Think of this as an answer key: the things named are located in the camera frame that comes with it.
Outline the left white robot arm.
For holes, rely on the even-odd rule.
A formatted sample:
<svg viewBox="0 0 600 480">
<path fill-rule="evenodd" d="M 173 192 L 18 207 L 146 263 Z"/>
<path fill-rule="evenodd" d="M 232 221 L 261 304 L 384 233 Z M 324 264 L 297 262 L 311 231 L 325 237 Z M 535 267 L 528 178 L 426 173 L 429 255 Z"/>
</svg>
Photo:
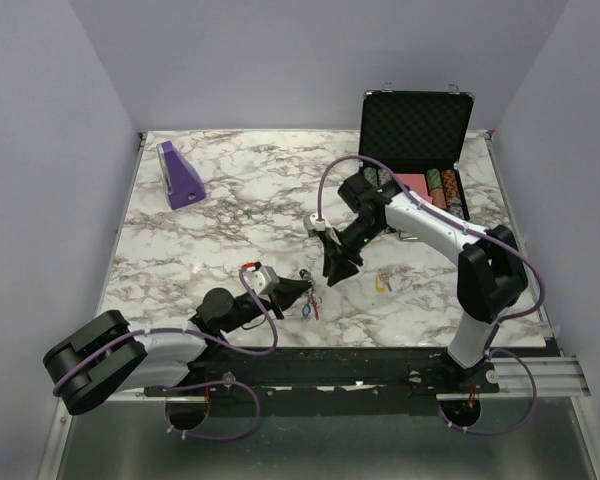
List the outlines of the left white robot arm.
<svg viewBox="0 0 600 480">
<path fill-rule="evenodd" d="M 172 387 L 194 393 L 202 380 L 192 364 L 206 353 L 229 350 L 262 357 L 274 346 L 254 350 L 229 343 L 222 334 L 264 316 L 282 320 L 284 311 L 311 289 L 308 280 L 251 272 L 251 291 L 235 297 L 224 288 L 207 292 L 196 314 L 180 324 L 141 325 L 108 310 L 52 347 L 43 365 L 53 381 L 53 395 L 72 415 L 98 407 L 112 394 L 148 387 Z"/>
</svg>

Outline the yellow tagged key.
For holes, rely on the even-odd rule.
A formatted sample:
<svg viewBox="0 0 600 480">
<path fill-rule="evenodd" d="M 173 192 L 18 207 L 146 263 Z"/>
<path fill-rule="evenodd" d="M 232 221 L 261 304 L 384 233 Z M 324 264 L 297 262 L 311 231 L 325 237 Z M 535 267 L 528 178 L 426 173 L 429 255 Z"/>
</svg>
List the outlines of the yellow tagged key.
<svg viewBox="0 0 600 480">
<path fill-rule="evenodd" d="M 393 291 L 390 276 L 387 273 L 378 273 L 376 275 L 374 287 L 378 293 L 391 293 Z"/>
</svg>

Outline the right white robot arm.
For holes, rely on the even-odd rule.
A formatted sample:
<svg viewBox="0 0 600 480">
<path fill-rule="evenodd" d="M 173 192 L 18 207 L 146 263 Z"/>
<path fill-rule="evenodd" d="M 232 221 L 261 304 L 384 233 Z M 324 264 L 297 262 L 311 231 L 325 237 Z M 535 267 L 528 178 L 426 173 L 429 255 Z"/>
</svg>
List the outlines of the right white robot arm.
<svg viewBox="0 0 600 480">
<path fill-rule="evenodd" d="M 499 225 L 486 229 L 423 200 L 391 180 L 379 187 L 354 174 L 338 195 L 356 214 L 344 230 L 330 226 L 317 212 L 304 220 L 324 246 L 323 276 L 327 285 L 356 275 L 363 265 L 362 249 L 389 228 L 413 234 L 457 267 L 457 299 L 463 309 L 458 329 L 447 347 L 450 361 L 440 367 L 440 379 L 460 392 L 476 380 L 476 369 L 495 336 L 496 321 L 515 305 L 528 278 L 512 232 Z"/>
</svg>

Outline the red keyring with keys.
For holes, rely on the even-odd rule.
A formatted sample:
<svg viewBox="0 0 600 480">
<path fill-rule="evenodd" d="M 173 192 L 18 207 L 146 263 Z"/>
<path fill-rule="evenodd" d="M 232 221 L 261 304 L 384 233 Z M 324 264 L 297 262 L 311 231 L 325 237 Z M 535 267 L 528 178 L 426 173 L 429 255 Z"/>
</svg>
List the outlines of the red keyring with keys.
<svg viewBox="0 0 600 480">
<path fill-rule="evenodd" d="M 312 315 L 310 318 L 313 318 L 314 320 L 319 321 L 320 320 L 319 306 L 322 302 L 322 299 L 316 293 L 316 282 L 315 282 L 311 272 L 307 269 L 300 269 L 299 276 L 302 280 L 310 283 L 310 288 L 306 292 L 305 304 L 309 304 L 312 308 Z"/>
</svg>

